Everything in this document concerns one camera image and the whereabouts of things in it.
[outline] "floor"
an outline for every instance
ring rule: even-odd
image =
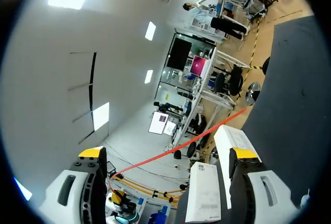
[[[262,66],[265,60],[270,56],[271,47],[273,42],[274,35],[274,26],[286,22],[289,20],[297,19],[300,17],[305,17],[312,15],[312,11],[305,0],[278,0],[272,4],[268,8],[268,12],[264,20],[259,24],[259,31],[257,35],[258,25],[257,23],[250,24],[251,32],[246,37],[244,42],[230,38],[226,40],[223,44],[219,44],[217,46],[218,50],[225,52],[236,59],[249,64],[252,57],[252,52],[254,48],[255,38],[256,38],[256,47],[254,50],[254,56],[252,59],[251,65],[254,66]],[[245,95],[245,92],[248,86],[256,81],[263,85],[264,74],[260,69],[253,70],[244,70],[243,78],[247,76],[247,79],[243,85],[241,96]],[[201,102],[204,106],[203,114],[206,116],[207,120],[211,117],[214,112],[215,104],[208,101],[202,100]],[[237,101],[237,106],[231,112],[231,114],[246,108],[246,111],[238,116],[237,118],[231,120],[227,123],[227,125],[232,126],[234,128],[241,129],[243,124],[245,123],[250,111],[254,106],[247,106],[245,103],[245,98],[241,97]],[[220,111],[220,113],[215,117],[213,124],[217,124],[221,121],[224,121],[229,115],[229,111]],[[210,136],[205,151],[206,153],[210,153],[210,151],[215,147],[215,143],[213,142],[213,133]]]

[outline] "computer monitor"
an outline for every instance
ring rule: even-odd
[[[190,69],[190,73],[203,78],[207,71],[208,62],[209,61],[203,57],[194,56],[192,65],[191,65],[191,69]]]

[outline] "white wall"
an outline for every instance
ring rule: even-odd
[[[153,102],[147,102],[102,143],[107,149],[108,160],[115,165],[117,171],[130,166],[130,164],[121,161],[119,158],[126,159],[132,164],[139,163],[163,153],[163,148],[170,143],[170,136],[148,132],[154,110]],[[189,168],[188,163],[188,159],[175,160],[173,154],[169,154],[141,167],[164,176],[188,178],[188,172],[186,171]],[[175,165],[180,165],[180,170],[174,168]],[[124,176],[162,191],[177,190],[180,184],[186,182],[186,180],[179,181],[168,178],[172,181],[169,182],[136,168],[125,172]]]
[[[166,9],[160,0],[87,0],[81,10],[26,1],[5,54],[1,124],[10,164],[33,203],[79,152],[98,145],[154,96],[173,36]],[[153,41],[144,38],[150,20],[157,25]],[[79,145],[91,122],[86,116],[72,123],[88,99],[87,88],[68,93],[68,72],[88,72],[84,63],[71,71],[69,53],[76,51],[97,52],[93,108],[110,102],[109,124]],[[155,72],[144,84],[149,69]]]

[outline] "gray carpet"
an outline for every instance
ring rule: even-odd
[[[314,17],[275,26],[265,81],[243,131],[299,205],[330,151],[331,65]]]

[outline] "desk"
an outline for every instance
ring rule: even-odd
[[[207,123],[207,126],[204,131],[207,131],[209,129],[215,116],[219,113],[219,111],[222,108],[225,110],[232,110],[234,108],[234,106],[236,105],[236,103],[231,99],[230,96],[227,96],[225,94],[214,94],[210,90],[208,90],[208,88],[206,87],[208,84],[210,75],[214,71],[214,63],[217,61],[218,57],[231,61],[232,63],[235,63],[244,68],[249,67],[248,65],[242,63],[241,61],[227,55],[226,53],[218,51],[216,48],[214,48],[211,58],[207,64],[206,73],[204,74],[204,77],[202,78],[201,86],[192,101],[191,112],[190,112],[189,116],[187,117],[187,120],[184,123],[182,129],[177,130],[177,132],[174,135],[172,143],[164,149],[165,151],[168,151],[168,150],[178,146],[179,140],[186,133],[187,128],[190,124],[190,121],[197,114],[197,107],[202,98],[217,104],[217,107],[215,108],[215,110],[212,114],[212,117],[210,118],[209,122]]]

